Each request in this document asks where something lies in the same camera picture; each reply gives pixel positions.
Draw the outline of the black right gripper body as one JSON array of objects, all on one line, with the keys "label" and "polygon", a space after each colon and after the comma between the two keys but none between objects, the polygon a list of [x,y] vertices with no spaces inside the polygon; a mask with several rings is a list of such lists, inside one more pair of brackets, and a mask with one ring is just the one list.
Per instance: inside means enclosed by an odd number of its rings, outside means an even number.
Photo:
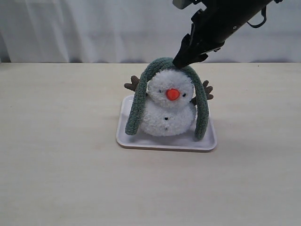
[{"label": "black right gripper body", "polygon": [[224,41],[216,41],[212,37],[218,25],[219,7],[207,7],[206,9],[199,9],[191,17],[190,33],[182,39],[180,53],[202,55],[224,45]]}]

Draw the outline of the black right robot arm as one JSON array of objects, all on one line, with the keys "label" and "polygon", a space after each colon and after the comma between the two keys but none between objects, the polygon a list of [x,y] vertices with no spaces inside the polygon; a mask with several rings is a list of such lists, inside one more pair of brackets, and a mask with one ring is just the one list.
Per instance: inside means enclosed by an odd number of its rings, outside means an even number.
[{"label": "black right robot arm", "polygon": [[199,9],[191,18],[191,32],[182,41],[173,64],[184,68],[192,63],[203,62],[209,52],[217,52],[227,38],[235,33],[258,12],[263,21],[252,28],[261,27],[267,20],[266,8],[270,0],[174,0],[173,5],[184,9],[191,4],[203,3],[206,9]]}]

